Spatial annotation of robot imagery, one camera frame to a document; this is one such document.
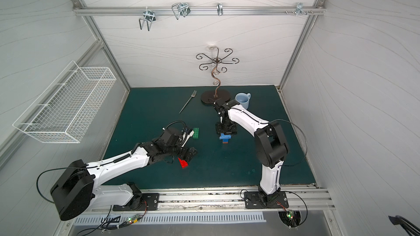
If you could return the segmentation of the red long lego brick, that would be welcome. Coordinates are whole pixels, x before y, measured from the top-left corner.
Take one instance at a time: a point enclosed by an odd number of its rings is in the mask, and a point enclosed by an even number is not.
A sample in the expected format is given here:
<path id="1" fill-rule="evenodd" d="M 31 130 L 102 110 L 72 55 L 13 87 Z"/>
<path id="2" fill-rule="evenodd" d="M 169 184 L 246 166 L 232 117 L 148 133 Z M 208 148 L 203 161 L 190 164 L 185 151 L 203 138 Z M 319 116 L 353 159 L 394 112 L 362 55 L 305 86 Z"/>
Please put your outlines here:
<path id="1" fill-rule="evenodd" d="M 178 158 L 180 166 L 184 169 L 188 167 L 188 162 L 186 160 L 182 160 L 180 158 Z"/>

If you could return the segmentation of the light blue long lego brick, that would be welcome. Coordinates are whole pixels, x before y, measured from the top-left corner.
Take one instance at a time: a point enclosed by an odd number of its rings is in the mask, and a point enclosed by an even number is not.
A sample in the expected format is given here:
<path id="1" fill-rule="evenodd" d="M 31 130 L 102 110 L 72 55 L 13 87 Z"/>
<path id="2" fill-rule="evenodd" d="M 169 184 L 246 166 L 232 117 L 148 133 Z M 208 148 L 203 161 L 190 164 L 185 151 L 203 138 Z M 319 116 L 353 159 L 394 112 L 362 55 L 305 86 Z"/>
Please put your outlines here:
<path id="1" fill-rule="evenodd" d="M 220 136 L 219 136 L 219 138 L 220 138 L 220 140 L 229 140 L 229 139 L 231 139 L 231 135 L 230 134 L 221 133 Z"/>

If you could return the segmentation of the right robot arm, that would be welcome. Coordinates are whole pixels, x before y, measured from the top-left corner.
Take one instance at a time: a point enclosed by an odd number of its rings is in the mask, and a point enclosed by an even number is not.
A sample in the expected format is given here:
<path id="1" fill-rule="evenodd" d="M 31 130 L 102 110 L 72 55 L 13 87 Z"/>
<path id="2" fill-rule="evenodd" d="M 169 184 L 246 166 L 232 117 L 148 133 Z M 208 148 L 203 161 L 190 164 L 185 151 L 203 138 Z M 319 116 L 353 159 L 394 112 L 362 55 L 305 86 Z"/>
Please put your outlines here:
<path id="1" fill-rule="evenodd" d="M 236 100 L 224 102 L 218 99 L 213 102 L 213 108 L 220 117 L 220 122 L 216 123 L 218 135 L 235 135 L 237 125 L 240 125 L 254 138 L 257 158 L 262 164 L 258 191 L 261 205 L 267 208 L 275 204 L 278 198 L 284 199 L 280 176 L 281 169 L 285 166 L 285 158 L 289 153 L 289 145 L 280 122 L 291 124 L 305 137 L 303 130 L 288 120 L 263 120 L 249 112 Z"/>

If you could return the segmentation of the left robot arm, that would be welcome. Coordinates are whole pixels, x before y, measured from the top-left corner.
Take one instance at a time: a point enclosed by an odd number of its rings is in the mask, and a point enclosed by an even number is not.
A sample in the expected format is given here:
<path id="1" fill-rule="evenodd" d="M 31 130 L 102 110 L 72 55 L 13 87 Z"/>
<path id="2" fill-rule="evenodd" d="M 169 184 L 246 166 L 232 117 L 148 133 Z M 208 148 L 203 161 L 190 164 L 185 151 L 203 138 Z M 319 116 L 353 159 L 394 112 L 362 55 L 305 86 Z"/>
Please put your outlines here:
<path id="1" fill-rule="evenodd" d="M 124 211 L 145 209 L 146 198 L 134 182 L 122 185 L 106 183 L 168 157 L 188 163 L 198 153 L 195 148 L 186 146 L 193 135 L 192 128 L 180 131 L 167 127 L 161 136 L 137 143 L 132 150 L 120 155 L 96 162 L 72 162 L 50 189 L 60 220 L 72 220 L 86 211 L 107 205 Z"/>

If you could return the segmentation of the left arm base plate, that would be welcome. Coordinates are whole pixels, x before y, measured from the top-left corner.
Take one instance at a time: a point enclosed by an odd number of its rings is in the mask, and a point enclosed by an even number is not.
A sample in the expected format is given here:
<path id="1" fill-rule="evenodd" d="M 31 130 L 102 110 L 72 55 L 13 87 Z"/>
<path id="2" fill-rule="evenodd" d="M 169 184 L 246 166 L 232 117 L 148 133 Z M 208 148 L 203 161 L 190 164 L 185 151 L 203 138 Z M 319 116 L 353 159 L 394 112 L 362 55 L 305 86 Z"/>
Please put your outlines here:
<path id="1" fill-rule="evenodd" d="M 137 212 L 155 211 L 159 202 L 158 193 L 144 193 L 141 196 L 134 195 L 126 205 L 114 205 L 114 212 Z"/>

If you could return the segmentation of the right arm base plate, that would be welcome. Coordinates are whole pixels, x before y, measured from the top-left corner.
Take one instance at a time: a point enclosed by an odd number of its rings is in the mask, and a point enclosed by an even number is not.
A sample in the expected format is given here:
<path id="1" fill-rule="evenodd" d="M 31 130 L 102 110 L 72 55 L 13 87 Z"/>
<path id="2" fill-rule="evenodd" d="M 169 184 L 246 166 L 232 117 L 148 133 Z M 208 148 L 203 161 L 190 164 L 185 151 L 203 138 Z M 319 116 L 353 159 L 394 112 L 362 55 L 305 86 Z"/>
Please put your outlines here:
<path id="1" fill-rule="evenodd" d="M 264 192 L 245 192 L 246 209 L 283 209 L 289 208 L 287 196 L 284 191 L 267 195 Z"/>

